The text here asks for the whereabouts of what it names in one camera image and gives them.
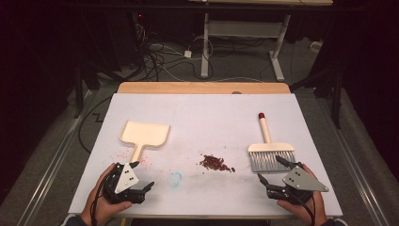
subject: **white desk frame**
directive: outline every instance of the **white desk frame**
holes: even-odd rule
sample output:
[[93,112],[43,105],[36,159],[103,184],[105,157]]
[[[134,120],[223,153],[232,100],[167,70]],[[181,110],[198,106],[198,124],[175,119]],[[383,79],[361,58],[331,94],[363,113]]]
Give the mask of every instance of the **white desk frame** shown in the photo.
[[284,41],[285,32],[291,15],[284,16],[282,23],[260,23],[260,22],[236,22],[236,21],[210,21],[209,13],[205,13],[204,32],[203,32],[203,54],[201,62],[202,78],[208,77],[209,64],[209,36],[234,36],[234,37],[254,37],[254,38],[277,38],[276,48],[270,51],[270,60],[275,72],[277,81],[284,82],[281,66],[279,65],[279,50]]

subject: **wooden table edge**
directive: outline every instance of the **wooden table edge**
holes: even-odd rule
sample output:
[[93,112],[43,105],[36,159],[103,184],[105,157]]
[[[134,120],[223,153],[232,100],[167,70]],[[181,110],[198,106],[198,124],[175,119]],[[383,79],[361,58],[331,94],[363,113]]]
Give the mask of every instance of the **wooden table edge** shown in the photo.
[[153,94],[287,94],[285,83],[124,82],[118,93]]

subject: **brush bristles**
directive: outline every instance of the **brush bristles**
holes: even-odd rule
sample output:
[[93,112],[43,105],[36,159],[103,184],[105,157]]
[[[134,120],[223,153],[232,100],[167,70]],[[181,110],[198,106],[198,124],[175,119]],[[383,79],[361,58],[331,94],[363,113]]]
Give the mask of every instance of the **brush bristles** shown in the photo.
[[278,172],[289,171],[276,160],[276,156],[285,158],[289,162],[295,162],[294,152],[249,152],[252,171],[254,172]]

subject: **desk leg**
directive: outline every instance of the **desk leg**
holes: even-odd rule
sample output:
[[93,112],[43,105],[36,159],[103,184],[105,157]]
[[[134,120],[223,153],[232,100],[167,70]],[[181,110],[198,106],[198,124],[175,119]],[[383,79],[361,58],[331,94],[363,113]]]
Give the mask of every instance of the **desk leg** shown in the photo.
[[209,13],[205,13],[205,20],[203,23],[203,50],[202,50],[202,61],[200,66],[200,77],[208,77],[208,60],[209,60],[209,50],[208,50],[208,38],[209,38]]
[[275,51],[270,51],[270,60],[272,61],[273,69],[277,78],[277,81],[283,82],[284,81],[284,75],[282,74],[281,71],[281,66],[279,65],[279,49],[281,48],[282,42],[284,41],[285,37],[285,32],[287,31],[288,23],[290,22],[291,15],[286,15],[284,17],[284,21],[280,27],[279,30],[279,36],[277,39],[277,46]]

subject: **blue mark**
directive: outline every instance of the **blue mark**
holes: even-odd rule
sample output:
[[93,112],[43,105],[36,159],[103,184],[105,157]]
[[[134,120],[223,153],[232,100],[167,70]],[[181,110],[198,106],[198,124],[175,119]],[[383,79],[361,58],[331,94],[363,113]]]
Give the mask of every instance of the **blue mark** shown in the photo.
[[177,188],[180,186],[180,182],[182,181],[183,176],[179,172],[172,172],[168,176],[168,185]]

